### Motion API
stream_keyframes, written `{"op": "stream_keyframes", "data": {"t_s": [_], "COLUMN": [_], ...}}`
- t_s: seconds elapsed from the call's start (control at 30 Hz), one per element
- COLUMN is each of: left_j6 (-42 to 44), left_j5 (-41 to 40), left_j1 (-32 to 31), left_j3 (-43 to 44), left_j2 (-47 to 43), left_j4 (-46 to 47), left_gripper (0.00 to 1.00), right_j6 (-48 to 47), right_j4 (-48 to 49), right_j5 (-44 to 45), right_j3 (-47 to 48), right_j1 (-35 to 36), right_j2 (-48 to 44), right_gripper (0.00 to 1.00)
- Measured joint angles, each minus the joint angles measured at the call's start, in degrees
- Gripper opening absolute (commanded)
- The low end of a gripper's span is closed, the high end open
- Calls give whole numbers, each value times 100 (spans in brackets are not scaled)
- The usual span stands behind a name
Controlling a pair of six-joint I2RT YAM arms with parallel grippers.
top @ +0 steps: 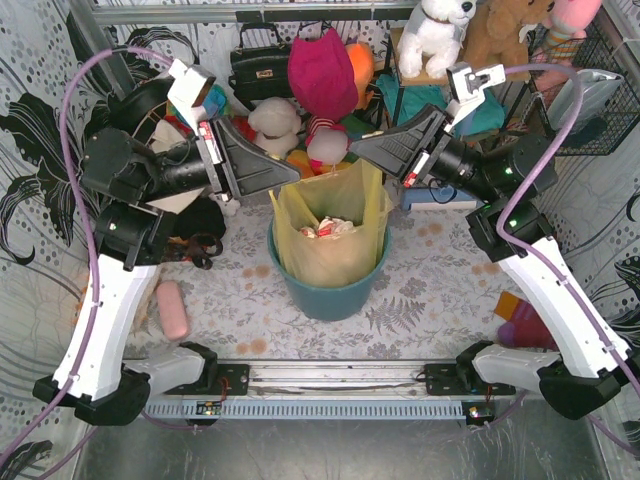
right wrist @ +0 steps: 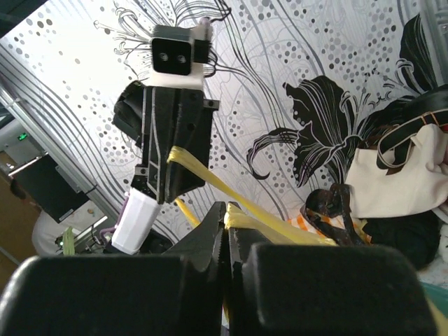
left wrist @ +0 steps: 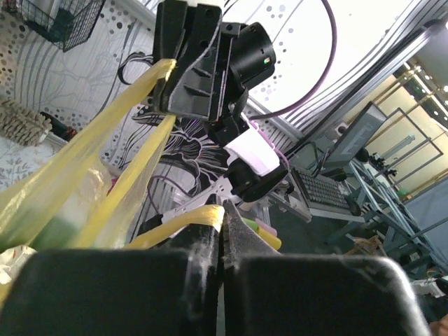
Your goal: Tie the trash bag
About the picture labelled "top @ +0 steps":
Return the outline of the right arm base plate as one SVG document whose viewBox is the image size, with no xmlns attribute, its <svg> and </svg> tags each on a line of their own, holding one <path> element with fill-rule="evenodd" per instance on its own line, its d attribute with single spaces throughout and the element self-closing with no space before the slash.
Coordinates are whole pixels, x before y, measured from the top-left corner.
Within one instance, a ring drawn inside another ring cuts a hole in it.
<svg viewBox="0 0 640 480">
<path fill-rule="evenodd" d="M 427 363 L 421 371 L 426 390 L 434 396 L 487 395 L 510 396 L 516 388 L 506 384 L 489 384 L 472 370 L 456 363 Z"/>
</svg>

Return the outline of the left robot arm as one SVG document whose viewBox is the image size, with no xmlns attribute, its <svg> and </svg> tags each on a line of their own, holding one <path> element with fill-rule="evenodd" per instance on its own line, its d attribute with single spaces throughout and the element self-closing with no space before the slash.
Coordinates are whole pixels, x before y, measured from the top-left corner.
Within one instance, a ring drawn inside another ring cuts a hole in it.
<svg viewBox="0 0 640 480">
<path fill-rule="evenodd" d="M 34 396 L 92 426 L 124 426 L 164 393 L 227 393 L 217 355 L 197 343 L 153 359 L 123 358 L 176 223 L 155 202 L 208 186 L 244 197 L 294 183 L 299 170 L 247 140 L 226 117 L 201 122 L 191 139 L 162 153 L 103 129 L 87 142 L 83 165 L 82 185 L 107 203 L 88 233 L 90 280 L 73 337 L 57 370 L 35 383 Z"/>
</svg>

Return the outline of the yellow plastic trash bag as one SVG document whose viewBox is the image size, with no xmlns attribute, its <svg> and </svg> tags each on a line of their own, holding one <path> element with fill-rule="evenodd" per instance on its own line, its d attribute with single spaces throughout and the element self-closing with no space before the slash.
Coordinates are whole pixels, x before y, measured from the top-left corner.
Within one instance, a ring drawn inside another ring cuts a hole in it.
<svg viewBox="0 0 640 480">
<path fill-rule="evenodd" d="M 368 276 L 381 260 L 391 200 L 382 172 L 370 163 L 359 160 L 270 197 L 276 252 L 296 280 L 344 287 Z"/>
</svg>

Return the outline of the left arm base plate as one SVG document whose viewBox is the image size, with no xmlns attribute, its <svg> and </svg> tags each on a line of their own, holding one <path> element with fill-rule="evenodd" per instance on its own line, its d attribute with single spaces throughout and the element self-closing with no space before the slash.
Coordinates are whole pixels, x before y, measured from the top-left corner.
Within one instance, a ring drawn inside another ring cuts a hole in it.
<svg viewBox="0 0 640 480">
<path fill-rule="evenodd" d="M 170 389 L 166 395 L 245 396 L 249 380 L 249 364 L 218 363 L 212 373 L 203 373 L 196 382 Z"/>
</svg>

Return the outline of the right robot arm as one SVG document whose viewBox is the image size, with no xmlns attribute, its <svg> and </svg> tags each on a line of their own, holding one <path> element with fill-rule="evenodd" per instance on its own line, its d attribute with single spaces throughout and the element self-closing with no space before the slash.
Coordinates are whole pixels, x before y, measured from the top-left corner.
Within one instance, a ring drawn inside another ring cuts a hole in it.
<svg viewBox="0 0 640 480">
<path fill-rule="evenodd" d="M 639 376 L 639 353 L 612 331 L 572 276 L 553 229 L 533 198 L 557 180 L 547 163 L 507 214 L 504 236 L 498 220 L 551 143 L 525 134 L 480 153 L 449 131 L 448 115 L 428 105 L 406 124 L 354 141 L 350 151 L 387 175 L 411 185 L 431 176 L 481 201 L 466 221 L 477 247 L 526 295 L 555 343 L 539 352 L 479 341 L 460 353 L 444 379 L 431 370 L 427 389 L 446 395 L 498 395 L 528 390 L 560 415 L 578 420 L 612 400 Z"/>
</svg>

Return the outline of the teal plastic trash bin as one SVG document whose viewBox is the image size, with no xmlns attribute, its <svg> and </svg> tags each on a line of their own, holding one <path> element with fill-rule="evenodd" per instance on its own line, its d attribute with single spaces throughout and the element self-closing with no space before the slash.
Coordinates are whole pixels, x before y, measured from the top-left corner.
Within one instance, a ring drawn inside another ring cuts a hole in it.
<svg viewBox="0 0 640 480">
<path fill-rule="evenodd" d="M 341 321 L 356 315 L 362 310 L 373 291 L 375 281 L 380 277 L 382 268 L 391 251 L 392 235 L 389 227 L 384 234 L 382 256 L 372 270 L 363 279 L 340 288 L 320 288 L 300 282 L 282 267 L 275 246 L 273 222 L 267 229 L 267 249 L 270 258 L 284 278 L 286 288 L 293 304 L 308 318 L 320 321 Z"/>
</svg>

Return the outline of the light blue floor squeegee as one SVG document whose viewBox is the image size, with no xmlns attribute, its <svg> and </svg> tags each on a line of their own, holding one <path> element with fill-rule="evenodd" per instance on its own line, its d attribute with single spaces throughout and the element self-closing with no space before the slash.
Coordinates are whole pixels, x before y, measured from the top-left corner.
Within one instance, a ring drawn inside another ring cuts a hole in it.
<svg viewBox="0 0 640 480">
<path fill-rule="evenodd" d="M 450 186 L 405 189 L 401 195 L 403 211 L 475 210 L 480 202 Z"/>
</svg>

